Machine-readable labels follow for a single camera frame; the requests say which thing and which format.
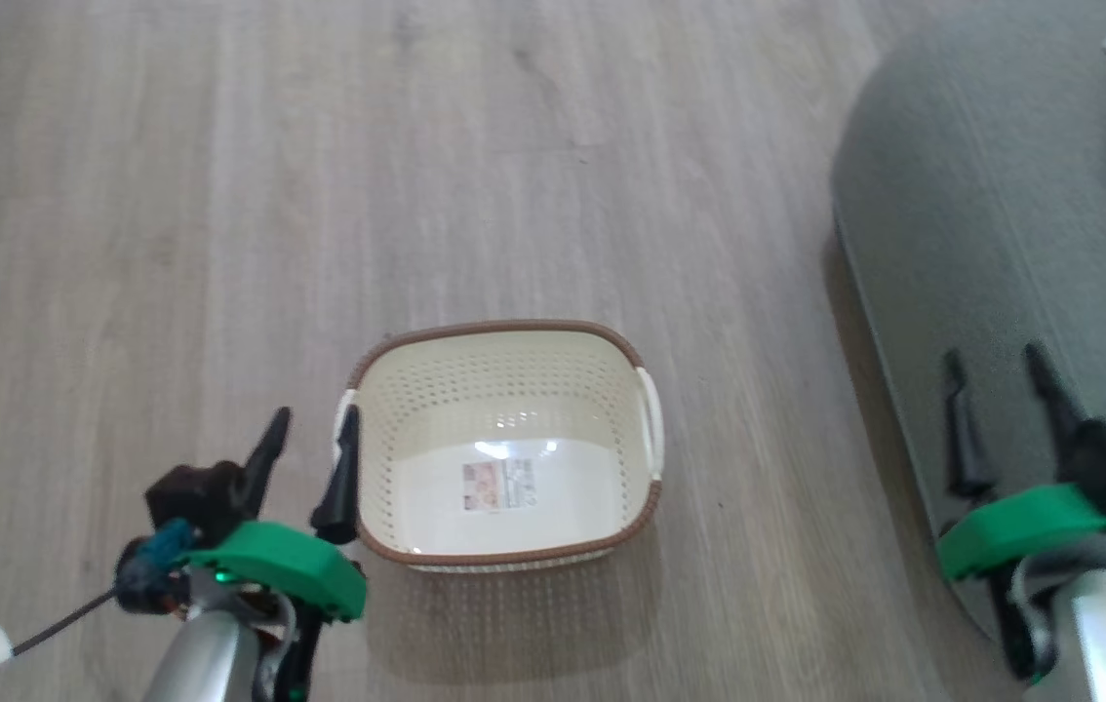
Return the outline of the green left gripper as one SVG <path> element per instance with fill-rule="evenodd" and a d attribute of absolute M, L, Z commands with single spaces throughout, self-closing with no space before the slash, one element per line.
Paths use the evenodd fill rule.
<path fill-rule="evenodd" d="M 291 419 L 289 406 L 276 409 L 246 459 L 241 512 L 247 518 L 258 518 L 262 510 Z M 328 621 L 362 618 L 369 581 L 335 546 L 358 538 L 359 426 L 357 406 L 340 406 L 332 446 L 334 468 L 319 505 L 309 515 L 319 538 L 276 523 L 241 523 L 218 545 L 188 551 L 184 562 L 258 583 L 323 612 Z"/>

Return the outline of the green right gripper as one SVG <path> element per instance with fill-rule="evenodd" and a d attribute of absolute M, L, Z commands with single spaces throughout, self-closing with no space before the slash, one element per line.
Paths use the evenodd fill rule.
<path fill-rule="evenodd" d="M 946 581 L 963 581 L 1025 557 L 1106 533 L 1106 512 L 1081 488 L 1102 486 L 1102 423 L 1084 417 L 1039 342 L 1025 346 L 1033 391 L 1047 413 L 1060 483 L 995 499 L 997 471 L 973 417 L 959 350 L 942 356 L 947 492 L 978 506 L 941 534 L 936 555 Z"/>

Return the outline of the paper label in basket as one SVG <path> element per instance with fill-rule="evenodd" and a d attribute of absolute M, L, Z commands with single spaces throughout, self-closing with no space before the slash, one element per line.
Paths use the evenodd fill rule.
<path fill-rule="evenodd" d="M 462 467 L 465 512 L 473 514 L 535 506 L 536 474 L 530 459 L 491 459 Z"/>

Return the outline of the grey rounded couch surface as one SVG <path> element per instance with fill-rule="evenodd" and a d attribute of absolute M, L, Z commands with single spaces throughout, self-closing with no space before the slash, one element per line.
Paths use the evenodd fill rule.
<path fill-rule="evenodd" d="M 1105 39 L 1106 0 L 984 0 L 893 49 L 839 142 L 839 244 L 938 565 L 967 510 L 947 492 L 946 350 L 962 356 L 1002 496 L 1055 476 L 1029 343 L 1106 419 Z M 946 583 L 1002 648 L 985 583 Z"/>

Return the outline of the cream plastic laundry basket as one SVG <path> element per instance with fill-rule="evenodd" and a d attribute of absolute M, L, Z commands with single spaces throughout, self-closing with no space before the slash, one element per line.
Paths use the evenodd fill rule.
<path fill-rule="evenodd" d="M 486 574 L 587 563 L 651 523 L 662 405 L 641 355 L 580 319 L 415 331 L 356 365 L 359 541 L 418 570 Z M 465 512 L 462 467 L 530 459 L 538 506 Z"/>

